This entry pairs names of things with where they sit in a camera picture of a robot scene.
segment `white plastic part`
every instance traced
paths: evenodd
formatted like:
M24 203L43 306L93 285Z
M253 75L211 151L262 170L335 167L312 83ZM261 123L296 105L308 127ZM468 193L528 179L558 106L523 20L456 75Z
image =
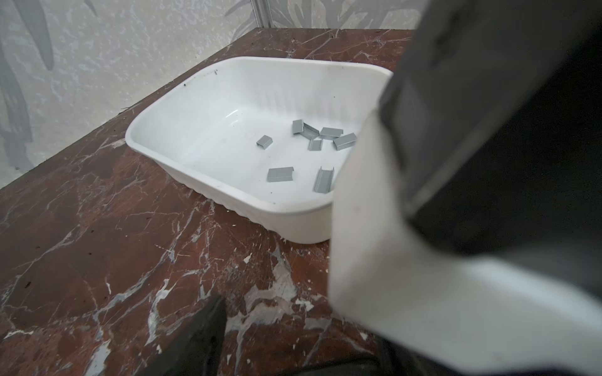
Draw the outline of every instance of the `white plastic part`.
M310 152L291 123L359 134L391 74L368 64L232 58L159 98L125 140L209 199L289 241L316 243L330 238L334 193L314 192L315 172L339 171L352 149ZM256 145L264 134L274 141L265 150ZM294 166L294 180L268 183L268 169L281 166Z
M333 307L462 373L558 367L599 375L599 301L494 257L434 250L399 212L403 177L389 140L372 113L338 176Z

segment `marble tabletop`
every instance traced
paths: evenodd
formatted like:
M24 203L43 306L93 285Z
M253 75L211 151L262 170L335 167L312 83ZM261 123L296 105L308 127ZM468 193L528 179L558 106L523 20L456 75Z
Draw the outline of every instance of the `marble tabletop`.
M222 375L373 355L332 311L329 245L286 242L130 150L134 117L230 57L393 70L405 30L255 29L0 190L0 364L6 375L131 375L220 294Z

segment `small gray metal part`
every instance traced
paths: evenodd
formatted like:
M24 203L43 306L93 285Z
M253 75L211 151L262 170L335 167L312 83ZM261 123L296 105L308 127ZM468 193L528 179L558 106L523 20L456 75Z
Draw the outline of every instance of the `small gray metal part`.
M301 133L301 136L307 138L308 140L313 140L319 135L320 132L316 128L303 123L303 132Z
M298 133L303 132L303 119L293 121L293 134L296 135Z
M267 172L267 181L273 182L289 182L293 180L292 167L270 168Z
M339 138L335 138L335 140L333 142L335 143L337 150L343 150L343 149L346 149L348 147L352 147L353 145L355 145L355 141L357 141L357 139L358 138L355 137L355 133L349 133L348 135L340 136Z
M319 152L322 150L322 140L319 138L310 140L308 149L310 152Z
M343 134L343 130L337 129L337 128L324 127L320 131L320 137L324 138L325 140L334 140L335 138L340 137L342 134Z
M262 147L262 148L264 148L264 149L267 149L267 147L268 147L269 145L271 145L271 144L272 144L272 142L273 142L273 141L272 141L272 138L271 138L271 137L268 137L268 136L264 135L263 137L261 137L261 138L259 139L259 141L257 141L257 145L261 146L261 147Z
M318 177L315 180L314 191L318 193L330 192L330 186L332 185L332 178L335 176L335 169L318 171Z

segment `white tub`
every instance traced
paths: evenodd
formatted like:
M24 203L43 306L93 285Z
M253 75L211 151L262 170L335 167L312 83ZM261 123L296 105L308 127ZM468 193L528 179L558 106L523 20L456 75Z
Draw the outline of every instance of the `white tub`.
M310 152L295 119L361 136L391 76L368 64L238 57L188 78L134 119L125 140L178 182L281 237L330 238L334 192L313 192L320 167L340 171L353 148L325 140ZM272 137L266 150L255 142ZM269 168L294 167L292 182L268 183Z

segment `wall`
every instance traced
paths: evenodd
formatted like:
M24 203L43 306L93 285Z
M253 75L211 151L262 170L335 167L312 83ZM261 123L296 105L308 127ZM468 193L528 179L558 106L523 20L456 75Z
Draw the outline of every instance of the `wall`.
M254 27L249 0L0 0L0 187Z
M415 29L428 0L267 0L276 27Z

